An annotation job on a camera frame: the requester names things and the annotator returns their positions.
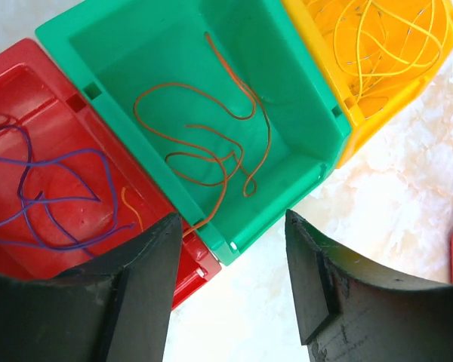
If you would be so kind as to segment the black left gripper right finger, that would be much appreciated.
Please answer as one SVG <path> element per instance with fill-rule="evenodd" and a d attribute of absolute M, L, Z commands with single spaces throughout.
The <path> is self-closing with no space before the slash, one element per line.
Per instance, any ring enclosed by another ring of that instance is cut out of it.
<path fill-rule="evenodd" d="M 453 361 L 453 284 L 381 265 L 285 214 L 300 341 L 312 361 Z"/>

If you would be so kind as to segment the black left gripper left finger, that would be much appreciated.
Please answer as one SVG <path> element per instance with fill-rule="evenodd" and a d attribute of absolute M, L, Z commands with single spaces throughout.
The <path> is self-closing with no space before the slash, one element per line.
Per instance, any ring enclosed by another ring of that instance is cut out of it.
<path fill-rule="evenodd" d="M 54 278 L 0 275 L 0 361 L 161 361 L 181 236 L 171 213 Z"/>

